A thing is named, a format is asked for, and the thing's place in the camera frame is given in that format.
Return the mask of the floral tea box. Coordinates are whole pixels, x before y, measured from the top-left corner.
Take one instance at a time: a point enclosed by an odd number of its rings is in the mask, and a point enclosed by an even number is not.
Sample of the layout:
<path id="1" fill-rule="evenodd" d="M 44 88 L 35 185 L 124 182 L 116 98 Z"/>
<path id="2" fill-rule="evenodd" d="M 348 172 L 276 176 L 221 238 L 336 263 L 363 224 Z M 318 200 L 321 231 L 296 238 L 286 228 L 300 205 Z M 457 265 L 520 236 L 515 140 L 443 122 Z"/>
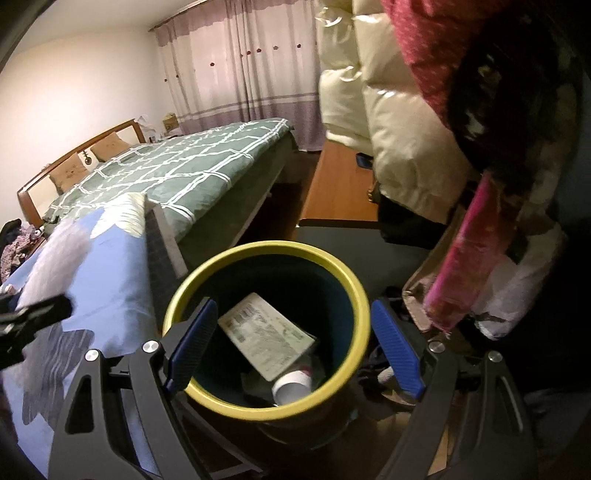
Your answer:
<path id="1" fill-rule="evenodd" d="M 315 344 L 315 337 L 297 327 L 252 293 L 217 320 L 228 339 L 266 381 L 283 375 Z"/>

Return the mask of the white paper bowl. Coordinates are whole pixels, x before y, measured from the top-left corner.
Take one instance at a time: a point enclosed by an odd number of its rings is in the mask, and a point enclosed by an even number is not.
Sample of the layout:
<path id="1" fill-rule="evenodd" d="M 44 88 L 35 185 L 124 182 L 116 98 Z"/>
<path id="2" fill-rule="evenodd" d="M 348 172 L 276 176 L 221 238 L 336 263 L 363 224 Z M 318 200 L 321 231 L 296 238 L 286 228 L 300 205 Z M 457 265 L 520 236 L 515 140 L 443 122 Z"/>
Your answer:
<path id="1" fill-rule="evenodd" d="M 280 376 L 273 384 L 271 395 L 273 395 L 274 404 L 283 406 L 307 397 L 311 394 L 311 391 L 311 369 L 301 367 Z"/>

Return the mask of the yellow-rimmed trash bin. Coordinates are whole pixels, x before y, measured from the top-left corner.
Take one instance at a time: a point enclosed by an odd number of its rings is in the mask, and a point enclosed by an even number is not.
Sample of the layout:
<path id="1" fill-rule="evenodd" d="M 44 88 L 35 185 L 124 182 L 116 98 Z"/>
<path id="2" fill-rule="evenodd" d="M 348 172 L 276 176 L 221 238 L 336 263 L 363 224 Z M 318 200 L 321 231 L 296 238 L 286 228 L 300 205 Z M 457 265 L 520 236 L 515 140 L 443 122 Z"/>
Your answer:
<path id="1" fill-rule="evenodd" d="M 163 331 L 211 299 L 202 356 L 183 393 L 219 416 L 281 428 L 325 422 L 348 407 L 346 387 L 370 337 L 370 305 L 349 267 L 290 241 L 231 248 L 174 292 Z"/>

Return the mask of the pile of clothes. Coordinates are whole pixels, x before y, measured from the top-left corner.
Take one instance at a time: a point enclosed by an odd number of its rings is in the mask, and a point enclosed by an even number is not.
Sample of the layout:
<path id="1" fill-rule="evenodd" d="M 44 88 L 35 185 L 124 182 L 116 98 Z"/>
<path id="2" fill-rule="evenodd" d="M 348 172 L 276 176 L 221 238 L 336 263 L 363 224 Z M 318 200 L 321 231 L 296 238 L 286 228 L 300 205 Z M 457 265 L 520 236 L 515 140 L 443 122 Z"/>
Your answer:
<path id="1" fill-rule="evenodd" d="M 45 238 L 28 222 L 15 219 L 1 229 L 1 282 L 4 283 L 39 247 Z"/>

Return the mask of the blue patterned table cloth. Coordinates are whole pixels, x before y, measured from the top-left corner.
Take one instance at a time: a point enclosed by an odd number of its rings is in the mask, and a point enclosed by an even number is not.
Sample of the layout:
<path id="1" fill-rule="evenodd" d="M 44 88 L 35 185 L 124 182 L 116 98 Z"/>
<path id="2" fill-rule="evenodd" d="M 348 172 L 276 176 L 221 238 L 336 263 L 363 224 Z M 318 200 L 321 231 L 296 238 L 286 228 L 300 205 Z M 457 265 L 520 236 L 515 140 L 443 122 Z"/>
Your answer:
<path id="1" fill-rule="evenodd" d="M 86 352 L 134 352 L 156 335 L 148 278 L 145 197 L 126 193 L 76 221 L 88 251 L 67 295 L 72 315 L 37 334 L 23 362 L 1 374 L 4 416 L 18 445 L 47 474 L 54 429 Z"/>

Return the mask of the wooden headboard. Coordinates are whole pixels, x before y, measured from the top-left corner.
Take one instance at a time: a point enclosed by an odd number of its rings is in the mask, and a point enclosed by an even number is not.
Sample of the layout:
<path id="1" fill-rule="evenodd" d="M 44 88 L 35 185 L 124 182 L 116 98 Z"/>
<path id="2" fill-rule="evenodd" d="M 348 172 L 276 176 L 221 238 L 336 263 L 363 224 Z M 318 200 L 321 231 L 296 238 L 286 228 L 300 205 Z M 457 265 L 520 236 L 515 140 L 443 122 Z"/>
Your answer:
<path id="1" fill-rule="evenodd" d="M 94 168 L 146 139 L 135 120 L 116 125 L 75 147 L 44 167 L 17 192 L 26 221 L 36 228 L 45 223 L 49 206 L 84 180 Z"/>

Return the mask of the brown left pillow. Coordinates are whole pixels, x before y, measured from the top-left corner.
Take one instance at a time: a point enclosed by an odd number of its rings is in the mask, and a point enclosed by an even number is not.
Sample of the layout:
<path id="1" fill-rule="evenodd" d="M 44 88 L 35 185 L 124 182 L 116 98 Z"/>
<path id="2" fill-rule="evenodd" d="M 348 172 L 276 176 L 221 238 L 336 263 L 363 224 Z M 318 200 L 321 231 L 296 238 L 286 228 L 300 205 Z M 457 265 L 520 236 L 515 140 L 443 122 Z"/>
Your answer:
<path id="1" fill-rule="evenodd" d="M 50 172 L 49 178 L 56 187 L 57 192 L 64 194 L 84 180 L 89 173 L 90 171 L 83 164 L 79 155 L 73 153 Z"/>

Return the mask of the brown pillow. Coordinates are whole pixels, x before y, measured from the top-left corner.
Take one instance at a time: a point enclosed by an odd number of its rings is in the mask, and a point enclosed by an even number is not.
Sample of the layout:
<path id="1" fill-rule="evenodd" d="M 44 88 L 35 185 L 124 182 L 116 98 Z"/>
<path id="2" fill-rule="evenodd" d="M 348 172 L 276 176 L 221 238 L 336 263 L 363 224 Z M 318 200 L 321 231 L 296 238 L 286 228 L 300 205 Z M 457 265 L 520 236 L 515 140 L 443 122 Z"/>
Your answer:
<path id="1" fill-rule="evenodd" d="M 64 194 L 84 180 L 89 173 L 90 171 L 83 164 L 79 155 L 73 153 L 50 172 L 49 178 L 56 187 L 57 192 Z"/>
<path id="2" fill-rule="evenodd" d="M 115 132 L 111 132 L 91 146 L 90 151 L 99 162 L 103 163 L 127 151 L 130 147 L 131 145 L 122 140 Z"/>

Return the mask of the brown right pillow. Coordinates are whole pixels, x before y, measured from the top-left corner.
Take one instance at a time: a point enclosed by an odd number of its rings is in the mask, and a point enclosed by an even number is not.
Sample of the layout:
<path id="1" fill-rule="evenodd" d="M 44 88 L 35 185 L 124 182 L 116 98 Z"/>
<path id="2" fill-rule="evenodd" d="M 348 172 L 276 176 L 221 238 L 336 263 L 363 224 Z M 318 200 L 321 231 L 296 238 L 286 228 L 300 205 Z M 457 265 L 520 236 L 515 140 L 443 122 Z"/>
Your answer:
<path id="1" fill-rule="evenodd" d="M 103 163 L 127 151 L 130 147 L 131 145 L 122 140 L 115 132 L 111 132 L 91 146 L 90 151 L 99 162 Z"/>

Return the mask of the bed with green quilt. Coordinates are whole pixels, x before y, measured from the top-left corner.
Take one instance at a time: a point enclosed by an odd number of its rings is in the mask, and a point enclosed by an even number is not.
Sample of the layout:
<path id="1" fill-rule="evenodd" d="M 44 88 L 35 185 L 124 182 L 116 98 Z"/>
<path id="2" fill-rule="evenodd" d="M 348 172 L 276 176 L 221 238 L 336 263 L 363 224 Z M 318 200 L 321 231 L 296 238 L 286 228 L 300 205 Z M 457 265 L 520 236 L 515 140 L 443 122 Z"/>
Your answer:
<path id="1" fill-rule="evenodd" d="M 185 262 L 197 267 L 236 244 L 296 150 L 283 118 L 137 144 L 64 189 L 44 213 L 44 225 L 142 194 L 160 206 Z"/>

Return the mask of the far bedside table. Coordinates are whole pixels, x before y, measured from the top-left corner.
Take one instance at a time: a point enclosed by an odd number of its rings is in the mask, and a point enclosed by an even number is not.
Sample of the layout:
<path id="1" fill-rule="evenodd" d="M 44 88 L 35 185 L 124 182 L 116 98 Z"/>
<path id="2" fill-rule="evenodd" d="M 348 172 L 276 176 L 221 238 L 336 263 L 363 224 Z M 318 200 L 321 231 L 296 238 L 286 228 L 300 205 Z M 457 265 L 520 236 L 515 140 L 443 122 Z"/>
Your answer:
<path id="1" fill-rule="evenodd" d="M 182 130 L 180 129 L 179 121 L 175 113 L 167 113 L 162 118 L 162 124 L 166 136 L 182 134 Z"/>

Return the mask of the wooden desk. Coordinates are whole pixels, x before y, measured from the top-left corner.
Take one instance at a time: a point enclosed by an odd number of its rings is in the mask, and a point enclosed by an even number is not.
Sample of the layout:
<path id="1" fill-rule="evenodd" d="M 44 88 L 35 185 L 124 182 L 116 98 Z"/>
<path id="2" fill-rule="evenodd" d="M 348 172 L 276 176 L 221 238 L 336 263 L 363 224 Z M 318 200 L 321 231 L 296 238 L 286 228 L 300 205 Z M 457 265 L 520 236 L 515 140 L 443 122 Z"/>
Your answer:
<path id="1" fill-rule="evenodd" d="M 297 225 L 377 229 L 378 205 L 368 197 L 372 186 L 373 172 L 358 165 L 355 151 L 325 141 Z"/>

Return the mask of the pink striped curtain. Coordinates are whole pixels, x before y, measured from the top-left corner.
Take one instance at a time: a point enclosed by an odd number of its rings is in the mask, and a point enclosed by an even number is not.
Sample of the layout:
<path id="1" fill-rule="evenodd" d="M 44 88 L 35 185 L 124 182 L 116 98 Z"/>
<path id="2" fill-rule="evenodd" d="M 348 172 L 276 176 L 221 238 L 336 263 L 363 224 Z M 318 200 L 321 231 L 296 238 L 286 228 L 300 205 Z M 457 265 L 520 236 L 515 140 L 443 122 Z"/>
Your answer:
<path id="1" fill-rule="evenodd" d="M 205 1 L 153 30 L 184 133 L 287 119 L 297 146 L 325 143 L 311 1 Z"/>

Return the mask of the cream puffer jacket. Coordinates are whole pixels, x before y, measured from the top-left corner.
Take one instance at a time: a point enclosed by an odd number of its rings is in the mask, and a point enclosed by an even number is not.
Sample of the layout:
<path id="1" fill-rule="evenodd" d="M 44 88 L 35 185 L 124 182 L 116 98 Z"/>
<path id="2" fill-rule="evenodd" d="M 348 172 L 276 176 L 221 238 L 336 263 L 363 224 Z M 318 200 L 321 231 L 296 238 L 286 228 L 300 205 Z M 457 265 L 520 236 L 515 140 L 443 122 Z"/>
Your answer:
<path id="1" fill-rule="evenodd" d="M 318 1 L 315 8 L 328 139 L 372 156 L 384 198 L 446 223 L 470 167 L 423 99 L 381 2 Z"/>

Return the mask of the red puffer jacket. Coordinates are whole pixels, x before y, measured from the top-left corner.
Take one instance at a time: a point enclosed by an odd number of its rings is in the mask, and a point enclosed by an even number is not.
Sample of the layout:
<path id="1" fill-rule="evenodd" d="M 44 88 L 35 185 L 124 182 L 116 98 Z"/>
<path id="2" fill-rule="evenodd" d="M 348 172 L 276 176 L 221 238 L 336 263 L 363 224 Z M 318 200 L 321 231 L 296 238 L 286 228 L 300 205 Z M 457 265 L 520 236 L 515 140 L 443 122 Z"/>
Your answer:
<path id="1" fill-rule="evenodd" d="M 405 64 L 445 126 L 452 76 L 468 43 L 507 3 L 500 0 L 390 0 L 382 3 Z"/>

